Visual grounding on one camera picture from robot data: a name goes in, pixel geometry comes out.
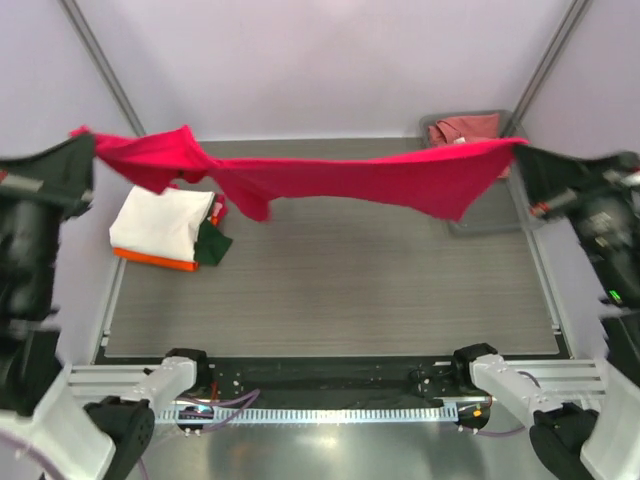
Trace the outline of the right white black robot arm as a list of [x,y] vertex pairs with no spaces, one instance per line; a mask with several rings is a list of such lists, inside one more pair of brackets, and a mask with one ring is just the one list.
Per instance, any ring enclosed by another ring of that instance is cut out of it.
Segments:
[[620,309],[604,316],[605,399],[584,409],[546,394],[509,367],[486,343],[454,352],[450,372],[462,395],[495,396],[527,429],[540,462],[558,479],[639,476],[639,156],[630,151],[595,159],[528,145],[514,156],[525,170],[533,216],[567,219],[606,296]]

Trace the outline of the red t-shirt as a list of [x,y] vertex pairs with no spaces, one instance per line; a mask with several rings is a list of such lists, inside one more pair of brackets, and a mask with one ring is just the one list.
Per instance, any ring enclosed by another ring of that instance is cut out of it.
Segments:
[[154,193],[182,179],[211,178],[238,210],[265,222],[279,198],[339,197],[408,207],[460,220],[511,165],[522,138],[491,139],[366,160],[216,158],[189,127],[126,138],[95,132],[95,154],[117,173]]

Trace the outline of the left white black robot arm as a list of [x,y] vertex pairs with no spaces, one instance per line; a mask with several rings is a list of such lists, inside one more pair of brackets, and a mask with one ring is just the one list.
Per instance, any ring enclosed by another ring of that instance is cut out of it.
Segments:
[[1,435],[52,479],[124,479],[147,449],[155,416],[213,385],[205,352],[173,349],[123,396],[80,406],[52,305],[61,224],[93,200],[95,140],[81,133],[1,162]]

